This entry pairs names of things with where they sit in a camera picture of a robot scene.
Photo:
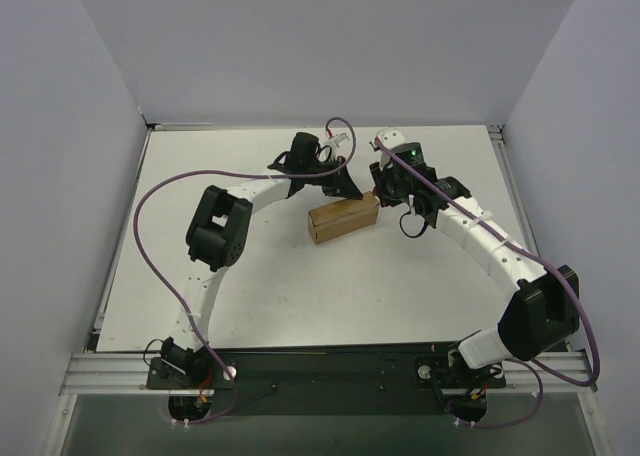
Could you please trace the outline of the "brown cardboard express box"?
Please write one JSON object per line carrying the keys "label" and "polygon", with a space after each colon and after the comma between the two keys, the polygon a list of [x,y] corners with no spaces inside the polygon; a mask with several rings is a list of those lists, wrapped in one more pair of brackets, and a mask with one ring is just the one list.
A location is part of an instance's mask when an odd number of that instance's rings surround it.
{"label": "brown cardboard express box", "polygon": [[315,244],[372,226],[377,222],[379,201],[372,192],[361,200],[342,199],[308,211],[308,231]]}

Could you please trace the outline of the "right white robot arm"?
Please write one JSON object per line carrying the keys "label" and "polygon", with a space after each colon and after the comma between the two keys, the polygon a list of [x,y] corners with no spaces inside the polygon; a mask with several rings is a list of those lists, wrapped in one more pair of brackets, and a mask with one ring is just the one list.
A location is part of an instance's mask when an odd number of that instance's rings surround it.
{"label": "right white robot arm", "polygon": [[579,329],[574,304],[578,280],[569,267],[550,271],[527,253],[462,183],[437,176],[425,163],[420,143],[393,143],[378,136],[373,145],[382,153],[369,167],[381,204],[405,204],[409,216],[422,218],[425,229],[448,236],[487,273],[506,301],[497,323],[457,344],[455,351],[468,368],[508,358],[531,361]]}

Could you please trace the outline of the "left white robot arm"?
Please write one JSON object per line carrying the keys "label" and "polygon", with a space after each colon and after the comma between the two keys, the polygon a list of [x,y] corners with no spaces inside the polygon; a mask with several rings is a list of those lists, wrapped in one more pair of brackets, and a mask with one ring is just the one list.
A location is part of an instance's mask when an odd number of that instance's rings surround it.
{"label": "left white robot arm", "polygon": [[209,323],[222,279],[245,249],[252,216],[307,185],[320,187],[329,197],[363,199],[347,170],[355,155],[354,136],[335,137],[330,132],[326,136],[321,141],[298,132],[290,149],[264,172],[244,175],[242,183],[227,189],[212,185],[204,190],[188,226],[186,244],[190,261],[202,263],[208,275],[190,284],[184,296],[170,289],[181,312],[161,347],[161,360],[179,385],[196,386],[212,362],[220,360],[208,343]]}

